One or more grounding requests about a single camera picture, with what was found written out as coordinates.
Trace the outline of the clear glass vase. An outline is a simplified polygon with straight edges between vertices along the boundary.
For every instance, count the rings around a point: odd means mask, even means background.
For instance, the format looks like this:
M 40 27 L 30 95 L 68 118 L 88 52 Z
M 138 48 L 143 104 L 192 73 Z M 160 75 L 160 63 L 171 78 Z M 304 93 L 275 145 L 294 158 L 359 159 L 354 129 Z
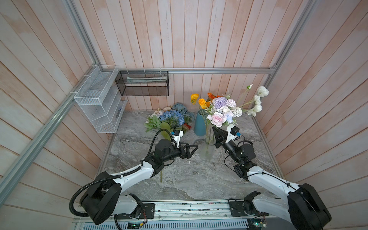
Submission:
M 214 138 L 213 132 L 209 132 L 206 135 L 205 143 L 203 147 L 201 148 L 201 152 L 199 155 L 202 160 L 210 161 L 212 159 L 214 148 L 215 148 L 214 141 L 215 141 L 215 138 Z

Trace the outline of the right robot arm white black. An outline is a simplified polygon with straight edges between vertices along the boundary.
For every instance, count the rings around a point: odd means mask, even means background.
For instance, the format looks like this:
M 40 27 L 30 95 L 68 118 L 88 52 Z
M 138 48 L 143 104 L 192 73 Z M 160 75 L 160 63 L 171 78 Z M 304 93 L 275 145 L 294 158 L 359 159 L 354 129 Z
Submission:
M 290 222 L 298 230 L 321 230 L 332 220 L 313 186 L 283 180 L 257 166 L 252 161 L 256 157 L 253 143 L 247 140 L 243 145 L 234 142 L 240 136 L 238 127 L 230 125 L 226 130 L 212 127 L 212 130 L 215 147 L 224 148 L 236 163 L 235 173 L 276 195 L 271 198 L 257 191 L 248 194 L 243 203 L 246 214 L 268 213 Z

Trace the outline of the teal ceramic vase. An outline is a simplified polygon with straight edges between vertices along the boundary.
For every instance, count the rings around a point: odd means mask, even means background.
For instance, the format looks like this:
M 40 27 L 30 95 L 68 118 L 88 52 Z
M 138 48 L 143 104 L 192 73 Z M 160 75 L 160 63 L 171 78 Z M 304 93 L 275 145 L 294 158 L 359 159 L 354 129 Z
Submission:
M 205 118 L 206 118 L 206 111 L 204 109 L 199 109 L 195 118 L 195 127 L 194 127 L 194 133 L 199 137 L 205 136 L 207 133 Z

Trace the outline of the white ranunculus flower stem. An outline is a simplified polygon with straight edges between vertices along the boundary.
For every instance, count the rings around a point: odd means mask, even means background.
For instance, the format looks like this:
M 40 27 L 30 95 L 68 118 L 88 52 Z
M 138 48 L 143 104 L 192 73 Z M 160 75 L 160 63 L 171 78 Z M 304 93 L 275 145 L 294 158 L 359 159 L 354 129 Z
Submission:
M 266 87 L 258 87 L 253 98 L 240 106 L 240 113 L 246 113 L 248 116 L 256 117 L 257 113 L 261 112 L 263 109 L 261 99 L 268 95 L 269 90 Z M 244 108 L 246 105 L 253 105 L 253 107 L 251 109 L 246 109 Z

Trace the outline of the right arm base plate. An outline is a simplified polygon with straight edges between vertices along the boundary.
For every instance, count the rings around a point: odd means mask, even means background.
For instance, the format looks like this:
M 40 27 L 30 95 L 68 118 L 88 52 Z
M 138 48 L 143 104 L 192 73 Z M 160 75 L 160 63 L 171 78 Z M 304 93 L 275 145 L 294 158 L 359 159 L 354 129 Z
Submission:
M 258 217 L 266 217 L 266 216 L 269 216 L 268 213 L 258 212 L 258 211 L 256 211 L 255 214 L 248 214 L 244 210 L 243 202 L 242 201 L 237 201 L 237 200 L 232 199 L 232 198 L 228 200 L 228 205 L 229 205 L 229 208 L 230 208 L 230 212 L 231 212 L 231 216 L 232 217 L 251 217 L 251 218 L 258 218 Z

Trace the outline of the orange gerbera flower stem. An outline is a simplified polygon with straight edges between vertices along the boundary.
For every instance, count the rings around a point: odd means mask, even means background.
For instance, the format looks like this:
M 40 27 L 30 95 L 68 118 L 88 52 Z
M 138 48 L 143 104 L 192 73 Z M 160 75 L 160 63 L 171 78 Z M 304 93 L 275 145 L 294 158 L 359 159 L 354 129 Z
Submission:
M 214 100 L 215 98 L 219 98 L 219 97 L 221 97 L 220 95 L 213 95 L 212 93 L 207 93 L 207 95 L 208 95 L 208 99 L 207 99 L 207 101 L 212 101 L 212 100 Z

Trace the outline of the cream rose greenery bunch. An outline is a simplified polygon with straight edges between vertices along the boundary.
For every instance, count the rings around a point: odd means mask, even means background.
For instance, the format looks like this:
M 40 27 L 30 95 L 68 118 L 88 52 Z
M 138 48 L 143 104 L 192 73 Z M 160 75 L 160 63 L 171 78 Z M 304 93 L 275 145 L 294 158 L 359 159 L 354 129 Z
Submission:
M 151 131 L 161 127 L 162 122 L 167 120 L 166 114 L 172 111 L 171 106 L 166 106 L 163 109 L 156 109 L 150 116 L 148 116 L 145 122 L 146 131 Z

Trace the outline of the pink purple mixed bouquet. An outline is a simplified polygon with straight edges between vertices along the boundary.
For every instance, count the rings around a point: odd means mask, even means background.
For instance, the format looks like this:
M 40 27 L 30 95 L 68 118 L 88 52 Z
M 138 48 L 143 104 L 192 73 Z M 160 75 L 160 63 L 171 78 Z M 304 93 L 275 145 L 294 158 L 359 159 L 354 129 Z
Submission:
M 236 119 L 241 117 L 240 108 L 230 95 L 221 96 L 210 101 L 210 107 L 207 110 L 207 133 L 213 132 L 212 127 L 227 127 L 228 125 L 237 125 Z

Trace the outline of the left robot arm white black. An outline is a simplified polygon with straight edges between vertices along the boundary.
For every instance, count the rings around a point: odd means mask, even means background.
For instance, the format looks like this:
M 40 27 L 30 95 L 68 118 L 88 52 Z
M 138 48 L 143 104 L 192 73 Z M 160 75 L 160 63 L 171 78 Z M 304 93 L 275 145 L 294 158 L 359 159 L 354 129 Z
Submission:
M 90 217 L 96 225 L 110 216 L 127 215 L 138 218 L 142 213 L 142 201 L 134 194 L 123 195 L 128 188 L 159 174 L 168 162 L 179 157 L 190 159 L 197 145 L 162 139 L 140 164 L 123 172 L 100 173 L 93 182 L 81 187 L 71 198 L 70 212 L 79 217 Z

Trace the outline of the black mesh wall basket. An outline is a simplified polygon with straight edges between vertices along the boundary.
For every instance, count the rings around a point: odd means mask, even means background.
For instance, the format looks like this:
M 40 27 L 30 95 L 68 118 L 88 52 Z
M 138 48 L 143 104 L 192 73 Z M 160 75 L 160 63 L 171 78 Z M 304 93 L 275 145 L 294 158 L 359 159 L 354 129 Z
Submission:
M 119 71 L 115 83 L 122 96 L 168 96 L 167 71 Z

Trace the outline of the aluminium front rail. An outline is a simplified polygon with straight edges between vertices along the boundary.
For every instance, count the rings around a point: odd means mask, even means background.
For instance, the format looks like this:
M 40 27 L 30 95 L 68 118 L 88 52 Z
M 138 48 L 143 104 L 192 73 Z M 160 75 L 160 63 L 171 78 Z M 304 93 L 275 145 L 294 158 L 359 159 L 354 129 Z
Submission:
M 254 199 L 254 207 L 258 212 L 268 213 L 266 217 L 232 217 L 228 200 L 184 200 L 184 201 L 143 201 L 143 203 L 155 204 L 155 216 L 153 219 L 127 219 L 128 214 L 117 214 L 118 222 L 132 222 L 136 225 L 147 221 L 145 226 L 159 223 L 166 224 L 174 222 L 184 222 L 186 228 L 198 228 L 200 226 L 209 227 L 219 223 L 220 226 L 229 223 L 231 226 L 236 224 L 245 225 L 248 220 L 255 221 L 268 218 L 279 218 L 291 223 L 291 215 L 286 203 L 279 198 Z

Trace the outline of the yellow poppy flower stem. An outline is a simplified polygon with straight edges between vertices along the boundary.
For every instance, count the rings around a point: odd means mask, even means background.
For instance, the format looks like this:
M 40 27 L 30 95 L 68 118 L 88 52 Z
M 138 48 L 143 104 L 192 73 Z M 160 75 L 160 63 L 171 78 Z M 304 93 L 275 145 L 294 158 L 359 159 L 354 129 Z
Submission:
M 192 94 L 190 96 L 191 103 L 193 105 L 198 104 L 199 105 L 199 113 L 201 117 L 203 118 L 204 124 L 207 127 L 209 125 L 209 122 L 207 121 L 208 116 L 208 108 L 210 107 L 210 102 L 206 101 L 204 98 L 199 98 L 199 94 Z

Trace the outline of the blue hydrangea flower stem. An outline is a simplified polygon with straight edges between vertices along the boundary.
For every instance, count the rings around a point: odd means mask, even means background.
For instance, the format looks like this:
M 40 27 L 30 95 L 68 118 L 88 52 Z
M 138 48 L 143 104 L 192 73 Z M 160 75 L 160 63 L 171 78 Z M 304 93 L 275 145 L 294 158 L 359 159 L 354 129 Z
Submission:
M 158 168 L 155 170 L 155 173 L 158 174 L 161 172 L 164 167 L 170 166 L 175 158 L 176 147 L 171 142 L 171 131 L 173 129 L 182 130 L 182 125 L 185 123 L 185 119 L 183 115 L 177 111 L 172 110 L 166 114 L 167 120 L 162 122 L 160 130 L 158 134 L 162 134 L 163 139 L 159 141 L 159 143 L 155 147 L 155 157 L 156 162 L 158 163 Z

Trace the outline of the dusty blue flower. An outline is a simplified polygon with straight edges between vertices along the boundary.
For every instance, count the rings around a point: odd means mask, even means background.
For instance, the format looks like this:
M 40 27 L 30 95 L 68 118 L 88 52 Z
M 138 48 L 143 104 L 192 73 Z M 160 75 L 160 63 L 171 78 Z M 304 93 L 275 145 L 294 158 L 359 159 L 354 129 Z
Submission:
M 172 109 L 179 111 L 183 115 L 186 123 L 190 123 L 192 120 L 194 120 L 194 113 L 189 111 L 184 104 L 175 103 L 172 106 Z

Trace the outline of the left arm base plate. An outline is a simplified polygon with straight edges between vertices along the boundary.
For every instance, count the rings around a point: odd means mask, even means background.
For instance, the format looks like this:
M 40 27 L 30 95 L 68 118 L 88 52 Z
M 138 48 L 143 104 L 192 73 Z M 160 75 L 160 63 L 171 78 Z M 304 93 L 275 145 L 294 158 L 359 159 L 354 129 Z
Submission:
M 143 203 L 139 206 L 138 211 L 134 211 L 133 214 L 128 214 L 127 219 L 153 219 L 155 216 L 155 204 Z

